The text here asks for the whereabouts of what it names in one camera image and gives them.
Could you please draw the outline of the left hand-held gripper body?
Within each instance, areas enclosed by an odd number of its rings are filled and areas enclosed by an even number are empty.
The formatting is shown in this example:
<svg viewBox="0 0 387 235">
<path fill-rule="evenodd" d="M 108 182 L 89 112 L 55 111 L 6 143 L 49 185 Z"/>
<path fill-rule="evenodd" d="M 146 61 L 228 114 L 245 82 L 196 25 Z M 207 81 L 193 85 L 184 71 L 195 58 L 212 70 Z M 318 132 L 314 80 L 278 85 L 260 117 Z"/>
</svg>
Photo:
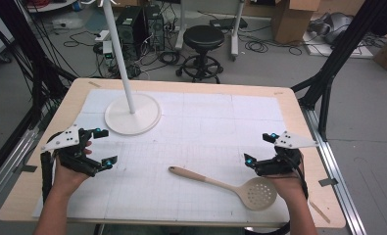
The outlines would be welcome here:
<svg viewBox="0 0 387 235">
<path fill-rule="evenodd" d="M 54 151 L 61 165 L 93 177 L 100 171 L 101 164 L 86 157 L 85 148 L 91 138 L 100 138 L 101 129 L 83 129 L 76 124 L 49 138 L 42 152 Z"/>
</svg>

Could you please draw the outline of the white grid mat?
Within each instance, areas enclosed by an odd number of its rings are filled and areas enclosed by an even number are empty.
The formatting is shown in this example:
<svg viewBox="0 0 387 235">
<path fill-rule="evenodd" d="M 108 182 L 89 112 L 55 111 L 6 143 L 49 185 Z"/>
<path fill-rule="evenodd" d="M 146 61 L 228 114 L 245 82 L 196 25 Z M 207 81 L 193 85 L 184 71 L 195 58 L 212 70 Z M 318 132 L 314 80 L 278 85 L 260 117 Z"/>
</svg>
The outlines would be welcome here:
<svg viewBox="0 0 387 235">
<path fill-rule="evenodd" d="M 68 216 L 128 222 L 281 223 L 282 199 L 264 211 L 247 209 L 229 190 L 177 176 L 179 166 L 229 185 L 255 177 L 245 155 L 274 155 L 266 133 L 280 134 L 285 120 L 276 99 L 225 94 L 155 92 L 162 115 L 150 131 L 115 132 L 93 141 L 92 158 L 117 157 L 109 170 L 86 180 L 73 194 Z"/>
</svg>

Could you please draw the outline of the white power adapter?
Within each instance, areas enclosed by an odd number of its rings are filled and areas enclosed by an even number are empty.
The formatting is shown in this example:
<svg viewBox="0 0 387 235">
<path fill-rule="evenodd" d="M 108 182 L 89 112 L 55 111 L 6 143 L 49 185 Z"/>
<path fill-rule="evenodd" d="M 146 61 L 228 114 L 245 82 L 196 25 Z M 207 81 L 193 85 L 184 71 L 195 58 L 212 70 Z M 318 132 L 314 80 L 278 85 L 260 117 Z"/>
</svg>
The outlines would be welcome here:
<svg viewBox="0 0 387 235">
<path fill-rule="evenodd" d="M 108 30 L 101 30 L 97 34 L 93 50 L 99 55 L 111 54 L 113 52 L 112 41 L 110 40 L 110 32 Z"/>
</svg>

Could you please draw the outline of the person's left hand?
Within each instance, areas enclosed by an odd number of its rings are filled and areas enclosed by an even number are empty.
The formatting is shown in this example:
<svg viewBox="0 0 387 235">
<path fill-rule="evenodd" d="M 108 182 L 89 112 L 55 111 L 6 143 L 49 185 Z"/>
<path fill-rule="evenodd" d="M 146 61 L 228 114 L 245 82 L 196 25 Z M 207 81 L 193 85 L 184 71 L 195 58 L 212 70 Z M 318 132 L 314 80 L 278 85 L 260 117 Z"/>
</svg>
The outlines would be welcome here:
<svg viewBox="0 0 387 235">
<path fill-rule="evenodd" d="M 50 194 L 55 197 L 69 198 L 88 178 L 89 176 L 85 173 L 63 166 L 60 158 L 56 157 L 55 179 Z"/>
</svg>

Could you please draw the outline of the aluminium rail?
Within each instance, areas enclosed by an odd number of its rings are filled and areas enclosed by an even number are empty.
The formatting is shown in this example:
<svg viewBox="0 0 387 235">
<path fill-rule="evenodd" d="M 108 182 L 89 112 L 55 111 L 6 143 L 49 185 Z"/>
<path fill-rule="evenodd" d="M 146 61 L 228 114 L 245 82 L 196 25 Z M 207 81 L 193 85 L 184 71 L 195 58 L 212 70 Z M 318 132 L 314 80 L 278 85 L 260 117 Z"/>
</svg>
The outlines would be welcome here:
<svg viewBox="0 0 387 235">
<path fill-rule="evenodd" d="M 330 186 L 334 190 L 351 234 L 367 235 L 361 217 L 346 185 L 345 179 L 335 160 L 330 144 L 321 136 L 318 130 L 319 118 L 317 117 L 315 111 L 302 109 L 302 113 L 306 119 L 312 137 L 318 142 L 317 148 L 319 150 L 319 156 L 323 162 L 328 178 L 331 180 Z"/>
<path fill-rule="evenodd" d="M 37 121 L 32 121 L 31 111 L 28 111 L 0 149 L 0 194 L 12 176 L 19 174 L 13 173 L 14 169 L 18 165 L 27 165 L 51 116 L 51 111 L 43 108 Z"/>
</svg>

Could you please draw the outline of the black round stool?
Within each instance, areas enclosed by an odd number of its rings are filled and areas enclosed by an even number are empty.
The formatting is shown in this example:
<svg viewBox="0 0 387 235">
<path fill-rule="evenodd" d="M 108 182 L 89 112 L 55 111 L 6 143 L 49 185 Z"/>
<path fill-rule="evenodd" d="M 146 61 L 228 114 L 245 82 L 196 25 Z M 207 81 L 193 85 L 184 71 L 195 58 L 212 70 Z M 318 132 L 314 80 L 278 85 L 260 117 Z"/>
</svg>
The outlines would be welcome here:
<svg viewBox="0 0 387 235">
<path fill-rule="evenodd" d="M 214 78 L 220 84 L 218 74 L 223 72 L 223 67 L 208 53 L 219 48 L 224 42 L 223 32 L 211 25 L 195 25 L 183 33 L 184 43 L 196 52 L 189 56 L 175 71 L 176 76 L 186 73 L 193 82 L 207 78 Z"/>
</svg>

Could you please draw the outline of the flat black device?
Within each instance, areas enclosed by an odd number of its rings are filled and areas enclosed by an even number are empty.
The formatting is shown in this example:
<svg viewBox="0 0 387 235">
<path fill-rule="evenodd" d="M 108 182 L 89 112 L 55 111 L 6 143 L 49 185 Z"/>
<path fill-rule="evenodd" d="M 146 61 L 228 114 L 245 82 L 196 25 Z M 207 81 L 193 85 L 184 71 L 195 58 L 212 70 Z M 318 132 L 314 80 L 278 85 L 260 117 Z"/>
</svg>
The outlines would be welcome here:
<svg viewBox="0 0 387 235">
<path fill-rule="evenodd" d="M 219 29 L 233 29 L 235 27 L 235 23 L 236 20 L 234 18 L 210 20 L 210 25 Z M 247 26 L 248 23 L 245 20 L 240 19 L 239 27 L 245 28 Z"/>
</svg>

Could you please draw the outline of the black computer tower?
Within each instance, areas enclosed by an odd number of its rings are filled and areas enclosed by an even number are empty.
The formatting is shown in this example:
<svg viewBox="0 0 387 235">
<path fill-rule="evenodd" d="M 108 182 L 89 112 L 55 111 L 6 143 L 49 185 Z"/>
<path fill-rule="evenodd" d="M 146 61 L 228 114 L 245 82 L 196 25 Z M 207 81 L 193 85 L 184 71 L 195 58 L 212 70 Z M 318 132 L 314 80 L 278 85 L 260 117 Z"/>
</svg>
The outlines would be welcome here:
<svg viewBox="0 0 387 235">
<path fill-rule="evenodd" d="M 158 5 L 144 7 L 145 23 L 148 41 L 152 49 L 163 51 L 165 49 L 164 18 Z"/>
<path fill-rule="evenodd" d="M 121 50 L 126 60 L 138 60 L 141 44 L 146 39 L 143 9 L 141 6 L 125 6 L 116 20 Z"/>
</svg>

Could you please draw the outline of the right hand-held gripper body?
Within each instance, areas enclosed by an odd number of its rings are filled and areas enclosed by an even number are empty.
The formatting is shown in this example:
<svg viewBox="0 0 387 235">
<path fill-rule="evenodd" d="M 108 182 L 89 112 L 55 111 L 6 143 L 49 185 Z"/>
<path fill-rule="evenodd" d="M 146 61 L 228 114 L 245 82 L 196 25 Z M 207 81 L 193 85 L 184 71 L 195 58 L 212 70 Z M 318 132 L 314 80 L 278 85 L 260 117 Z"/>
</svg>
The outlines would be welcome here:
<svg viewBox="0 0 387 235">
<path fill-rule="evenodd" d="M 300 149 L 318 145 L 313 139 L 289 131 L 284 131 L 278 136 L 279 138 L 272 143 L 275 156 L 270 160 L 256 162 L 254 171 L 258 176 L 285 174 L 297 169 L 302 158 Z"/>
</svg>

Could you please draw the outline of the person's right hand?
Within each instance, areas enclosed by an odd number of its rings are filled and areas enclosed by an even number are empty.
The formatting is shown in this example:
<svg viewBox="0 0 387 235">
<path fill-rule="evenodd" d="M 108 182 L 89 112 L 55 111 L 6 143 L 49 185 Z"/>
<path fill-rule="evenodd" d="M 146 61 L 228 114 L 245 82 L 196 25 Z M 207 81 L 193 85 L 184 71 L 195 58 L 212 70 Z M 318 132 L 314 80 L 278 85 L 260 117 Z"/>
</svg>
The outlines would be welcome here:
<svg viewBox="0 0 387 235">
<path fill-rule="evenodd" d="M 286 202 L 306 198 L 302 179 L 297 169 L 285 174 L 269 175 L 266 179 L 274 185 L 279 196 Z"/>
</svg>

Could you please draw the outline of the large cardboard box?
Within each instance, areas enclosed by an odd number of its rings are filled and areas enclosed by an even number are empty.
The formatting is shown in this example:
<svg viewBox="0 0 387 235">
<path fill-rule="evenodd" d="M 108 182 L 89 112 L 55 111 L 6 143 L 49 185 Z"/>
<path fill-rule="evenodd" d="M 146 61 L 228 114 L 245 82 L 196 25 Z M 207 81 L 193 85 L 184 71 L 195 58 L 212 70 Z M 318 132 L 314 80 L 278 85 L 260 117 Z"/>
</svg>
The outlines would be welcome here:
<svg viewBox="0 0 387 235">
<path fill-rule="evenodd" d="M 275 0 L 271 17 L 273 40 L 280 44 L 298 45 L 320 0 Z"/>
</svg>

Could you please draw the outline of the thin wooden stick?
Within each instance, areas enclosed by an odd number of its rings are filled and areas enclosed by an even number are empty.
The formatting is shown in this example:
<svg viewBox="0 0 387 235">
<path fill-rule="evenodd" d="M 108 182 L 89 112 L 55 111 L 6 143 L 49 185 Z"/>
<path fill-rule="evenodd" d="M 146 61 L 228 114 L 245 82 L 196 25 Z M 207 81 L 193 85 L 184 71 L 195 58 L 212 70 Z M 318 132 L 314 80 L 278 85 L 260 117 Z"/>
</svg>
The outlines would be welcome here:
<svg viewBox="0 0 387 235">
<path fill-rule="evenodd" d="M 309 200 L 309 204 L 323 218 L 325 222 L 327 223 L 331 222 L 329 217 L 313 201 Z"/>
</svg>

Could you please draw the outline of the beige slotted spoon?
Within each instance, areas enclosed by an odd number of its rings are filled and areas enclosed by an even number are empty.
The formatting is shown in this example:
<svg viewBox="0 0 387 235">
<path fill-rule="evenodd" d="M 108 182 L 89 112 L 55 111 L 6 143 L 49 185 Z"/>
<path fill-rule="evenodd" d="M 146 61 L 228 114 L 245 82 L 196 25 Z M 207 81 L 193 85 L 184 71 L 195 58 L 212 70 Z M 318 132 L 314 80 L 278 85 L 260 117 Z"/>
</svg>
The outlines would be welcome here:
<svg viewBox="0 0 387 235">
<path fill-rule="evenodd" d="M 270 207 L 277 198 L 275 187 L 262 177 L 252 178 L 241 186 L 233 186 L 178 166 L 170 166 L 169 171 L 178 176 L 230 190 L 234 192 L 243 205 L 251 211 L 263 211 Z"/>
</svg>

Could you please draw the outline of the black metal frame strut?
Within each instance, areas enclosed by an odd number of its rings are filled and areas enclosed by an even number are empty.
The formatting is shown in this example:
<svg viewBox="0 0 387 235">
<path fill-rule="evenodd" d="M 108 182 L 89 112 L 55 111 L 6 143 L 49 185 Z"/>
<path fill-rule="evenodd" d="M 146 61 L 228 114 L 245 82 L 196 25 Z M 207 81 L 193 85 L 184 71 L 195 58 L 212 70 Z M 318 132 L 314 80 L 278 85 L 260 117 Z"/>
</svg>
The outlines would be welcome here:
<svg viewBox="0 0 387 235">
<path fill-rule="evenodd" d="M 27 63 L 19 58 L 16 46 L 0 31 L 1 41 L 15 57 L 24 77 L 32 82 L 31 108 L 0 149 L 1 168 L 21 135 L 29 127 L 37 126 L 43 105 L 49 100 L 60 100 L 65 97 L 68 88 L 61 77 L 67 81 L 75 81 L 77 76 L 62 69 L 48 58 L 25 19 L 21 4 L 17 4 L 16 0 L 0 0 L 0 19 L 27 58 Z"/>
<path fill-rule="evenodd" d="M 306 110 L 313 111 L 317 101 L 321 100 L 317 131 L 323 141 L 327 140 L 326 127 L 332 83 L 366 33 L 385 15 L 386 10 L 387 0 L 364 0 L 321 69 L 311 78 L 291 87 L 295 93 L 307 88 L 305 95 L 298 99 L 300 106 Z"/>
</svg>

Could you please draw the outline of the white rolling frame stand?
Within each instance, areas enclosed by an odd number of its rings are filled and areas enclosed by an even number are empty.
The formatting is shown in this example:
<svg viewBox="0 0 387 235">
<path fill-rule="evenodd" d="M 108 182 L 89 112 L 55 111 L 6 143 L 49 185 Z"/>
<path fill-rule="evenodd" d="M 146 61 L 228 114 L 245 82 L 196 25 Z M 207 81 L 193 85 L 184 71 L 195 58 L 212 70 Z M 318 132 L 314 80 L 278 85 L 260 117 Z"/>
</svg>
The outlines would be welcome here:
<svg viewBox="0 0 387 235">
<path fill-rule="evenodd" d="M 186 5 L 188 1 L 192 0 L 180 0 L 180 27 L 178 31 L 178 35 L 174 44 L 174 49 L 176 51 L 180 51 L 183 47 L 183 34 L 187 29 L 187 24 L 185 23 L 185 13 L 186 13 Z M 238 30 L 240 25 L 240 20 L 242 17 L 242 12 L 245 6 L 245 0 L 234 0 L 236 3 L 236 13 L 234 15 L 233 21 L 234 25 L 232 26 L 232 30 L 230 33 L 231 43 L 230 43 L 230 59 L 235 61 L 239 55 L 238 50 Z"/>
</svg>

